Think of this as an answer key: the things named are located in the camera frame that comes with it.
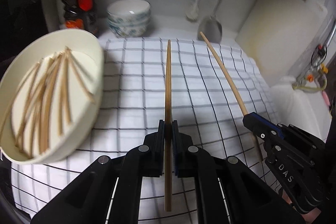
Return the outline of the checkered white table cloth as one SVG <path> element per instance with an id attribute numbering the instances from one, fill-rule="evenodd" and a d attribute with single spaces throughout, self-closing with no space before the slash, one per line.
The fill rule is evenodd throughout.
<path id="1" fill-rule="evenodd" d="M 167 40 L 102 39 L 104 93 L 92 133 L 65 160 L 11 167 L 14 205 L 31 217 L 99 156 L 125 155 L 155 132 L 165 116 Z M 277 122 L 269 88 L 242 50 L 213 46 L 234 81 L 248 112 Z M 268 186 L 279 185 L 258 158 L 242 113 L 219 65 L 205 43 L 173 39 L 172 116 L 180 132 L 219 158 L 238 157 Z M 164 210 L 163 178 L 142 180 L 139 223 L 198 223 L 192 178 L 173 176 L 173 211 Z"/>

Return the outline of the white cutting board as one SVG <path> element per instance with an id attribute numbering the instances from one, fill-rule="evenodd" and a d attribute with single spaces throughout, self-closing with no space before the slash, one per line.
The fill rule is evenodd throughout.
<path id="1" fill-rule="evenodd" d="M 327 8 L 317 0 L 257 0 L 235 40 L 273 86 L 302 55 L 326 16 Z"/>

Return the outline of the metal spatula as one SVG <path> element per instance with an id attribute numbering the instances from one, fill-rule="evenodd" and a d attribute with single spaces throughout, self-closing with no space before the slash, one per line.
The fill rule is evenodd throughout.
<path id="1" fill-rule="evenodd" d="M 222 0 L 217 0 L 212 13 L 202 19 L 198 27 L 198 40 L 203 39 L 202 32 L 210 42 L 219 44 L 222 41 L 223 28 L 221 22 L 217 19 L 217 12 L 221 4 Z"/>

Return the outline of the large white round tray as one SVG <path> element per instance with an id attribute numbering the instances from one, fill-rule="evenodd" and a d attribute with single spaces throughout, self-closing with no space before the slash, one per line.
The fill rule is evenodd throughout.
<path id="1" fill-rule="evenodd" d="M 27 46 L 1 79 L 1 151 L 15 164 L 69 156 L 102 100 L 104 52 L 89 32 L 51 32 Z"/>

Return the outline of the bottom floral ceramic bowl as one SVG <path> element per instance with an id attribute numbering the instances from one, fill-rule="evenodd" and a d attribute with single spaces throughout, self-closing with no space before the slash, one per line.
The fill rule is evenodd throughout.
<path id="1" fill-rule="evenodd" d="M 138 24 L 138 25 L 128 25 L 122 26 L 119 24 L 108 23 L 111 31 L 119 38 L 132 38 L 142 36 L 146 30 L 148 23 Z"/>

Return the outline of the floral ceramic bowl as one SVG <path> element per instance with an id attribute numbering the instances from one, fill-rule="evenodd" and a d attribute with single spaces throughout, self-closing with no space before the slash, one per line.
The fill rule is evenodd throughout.
<path id="1" fill-rule="evenodd" d="M 107 7 L 108 19 L 113 23 L 143 20 L 151 14 L 151 5 L 145 0 L 119 0 Z"/>
<path id="2" fill-rule="evenodd" d="M 115 27 L 137 27 L 137 26 L 140 26 L 140 25 L 148 25 L 150 20 L 151 20 L 150 15 L 144 16 L 144 17 L 139 18 L 139 19 L 134 19 L 134 20 L 131 20 L 131 21 L 123 21 L 123 22 L 121 22 L 121 21 L 113 22 L 109 18 L 107 19 L 108 23 L 112 26 L 115 26 Z"/>
<path id="3" fill-rule="evenodd" d="M 142 36 L 146 30 L 148 23 L 138 24 L 138 25 L 128 25 L 122 26 L 119 24 L 108 23 L 111 31 L 119 38 L 132 38 Z"/>

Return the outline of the middle floral ceramic bowl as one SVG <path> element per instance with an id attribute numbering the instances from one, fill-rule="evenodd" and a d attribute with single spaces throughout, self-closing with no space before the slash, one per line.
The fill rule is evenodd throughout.
<path id="1" fill-rule="evenodd" d="M 139 19 L 134 19 L 134 20 L 131 20 L 131 21 L 123 21 L 123 22 L 121 22 L 121 21 L 113 22 L 109 18 L 107 19 L 108 23 L 112 26 L 115 26 L 115 27 L 137 27 L 137 26 L 140 26 L 140 25 L 148 25 L 150 20 L 151 20 L 150 15 L 144 16 L 144 17 L 139 18 Z"/>

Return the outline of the top floral ceramic bowl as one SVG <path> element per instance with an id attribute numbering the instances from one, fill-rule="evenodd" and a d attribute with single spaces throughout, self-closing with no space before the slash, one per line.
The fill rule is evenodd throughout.
<path id="1" fill-rule="evenodd" d="M 151 14 L 151 5 L 145 0 L 119 0 L 107 7 L 108 19 L 113 23 L 143 20 Z"/>

